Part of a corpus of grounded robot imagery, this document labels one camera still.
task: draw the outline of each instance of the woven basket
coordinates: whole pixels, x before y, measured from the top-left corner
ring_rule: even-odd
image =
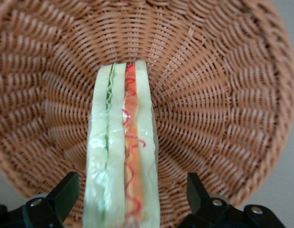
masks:
[[[268,0],[0,0],[0,169],[24,196],[69,171],[80,199],[102,64],[148,64],[161,227],[190,209],[187,172],[238,206],[268,176],[294,116],[294,61]]]

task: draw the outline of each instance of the screw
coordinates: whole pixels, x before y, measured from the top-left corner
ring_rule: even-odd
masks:
[[[214,200],[212,201],[212,203],[213,203],[215,206],[218,206],[218,207],[220,207],[220,206],[223,205],[222,201],[220,201],[219,199],[214,199]]]
[[[38,204],[41,203],[41,201],[42,201],[42,199],[34,200],[34,201],[31,203],[31,207],[37,206]]]
[[[263,211],[260,208],[258,208],[258,207],[252,207],[251,210],[255,214],[258,214],[258,215],[263,214]]]

